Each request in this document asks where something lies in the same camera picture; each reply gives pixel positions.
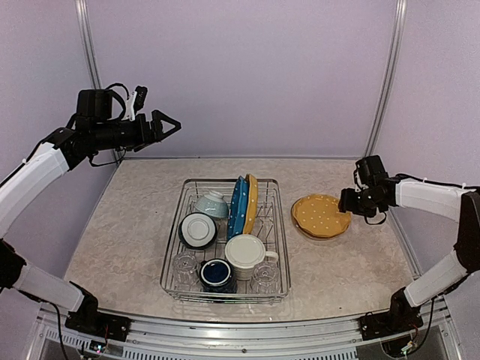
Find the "yellow polka dot plate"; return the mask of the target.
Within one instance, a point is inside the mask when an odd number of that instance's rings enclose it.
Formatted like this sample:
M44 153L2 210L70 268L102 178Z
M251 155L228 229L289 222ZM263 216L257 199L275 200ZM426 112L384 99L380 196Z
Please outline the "yellow polka dot plate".
M243 228L244 234L251 234L254 228L255 219L257 215L257 203L258 203L258 181L257 178L248 173L248 199L247 199L247 211L245 215L245 223Z
M298 199L291 208L294 222L315 236L333 236L351 224L351 214L338 210L339 199L313 193Z

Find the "blue polka dot plate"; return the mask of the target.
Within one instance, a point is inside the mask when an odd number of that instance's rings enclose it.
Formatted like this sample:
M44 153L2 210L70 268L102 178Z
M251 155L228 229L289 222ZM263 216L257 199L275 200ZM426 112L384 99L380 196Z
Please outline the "blue polka dot plate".
M227 223L226 239L229 241L234 236L243 232L245 215L248 208L248 183L243 176L235 182L232 199L230 202L229 218Z

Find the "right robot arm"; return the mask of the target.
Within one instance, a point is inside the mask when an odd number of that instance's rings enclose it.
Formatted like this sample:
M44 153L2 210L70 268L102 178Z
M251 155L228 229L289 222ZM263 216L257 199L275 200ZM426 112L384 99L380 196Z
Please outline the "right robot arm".
M455 290L479 271L479 187L389 175L378 155L357 160L354 188L344 188L339 210L359 215L365 221L392 212L411 210L420 218L421 244L435 246L436 264L391 296L389 309L369 313L358 320L365 340L420 328L423 304Z

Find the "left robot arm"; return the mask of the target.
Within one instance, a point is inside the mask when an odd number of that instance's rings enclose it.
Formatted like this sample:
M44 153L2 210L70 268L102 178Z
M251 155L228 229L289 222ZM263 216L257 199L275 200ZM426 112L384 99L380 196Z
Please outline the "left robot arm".
M39 141L32 153L1 182L1 235L50 184L99 152L138 152L181 129L159 110L142 113L147 88L121 97L112 85L78 94L76 112L64 127ZM80 286L32 265L6 241L1 242L1 288L15 289L40 302L74 314L76 322L95 334L105 326L98 301Z

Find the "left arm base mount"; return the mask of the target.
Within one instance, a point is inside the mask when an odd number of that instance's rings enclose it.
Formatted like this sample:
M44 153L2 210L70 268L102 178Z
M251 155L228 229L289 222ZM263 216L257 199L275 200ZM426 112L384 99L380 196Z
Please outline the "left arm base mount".
M98 310L69 312L65 321L68 329L93 335L104 340L125 342L131 327L131 319Z

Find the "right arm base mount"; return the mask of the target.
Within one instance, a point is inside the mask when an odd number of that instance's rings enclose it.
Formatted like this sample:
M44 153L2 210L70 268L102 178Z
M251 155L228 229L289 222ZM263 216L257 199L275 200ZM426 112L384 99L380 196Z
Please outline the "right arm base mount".
M358 318L358 325L363 341L384 338L421 328L422 317L414 312L406 316L397 316L390 311L366 313Z

